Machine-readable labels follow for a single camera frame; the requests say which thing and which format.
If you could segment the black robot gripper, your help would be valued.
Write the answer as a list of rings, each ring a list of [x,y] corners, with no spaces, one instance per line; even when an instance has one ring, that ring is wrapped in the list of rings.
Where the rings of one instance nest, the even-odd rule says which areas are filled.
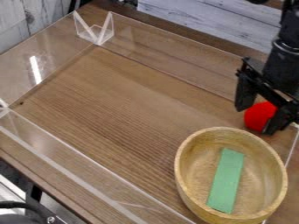
[[[242,61],[236,72],[235,108],[238,112],[248,109],[258,95],[272,102],[279,108],[267,120],[262,133],[274,135],[291,123],[299,123],[299,47],[275,40],[266,63],[250,57]],[[278,92],[292,100],[287,101]]]

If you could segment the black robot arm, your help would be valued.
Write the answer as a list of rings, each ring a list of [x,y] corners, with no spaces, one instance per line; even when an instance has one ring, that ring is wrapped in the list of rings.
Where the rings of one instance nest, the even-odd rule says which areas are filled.
[[[274,135],[291,123],[299,124],[299,0],[284,0],[280,30],[266,63],[244,57],[236,71],[236,111],[254,106],[258,95],[276,106],[262,133]]]

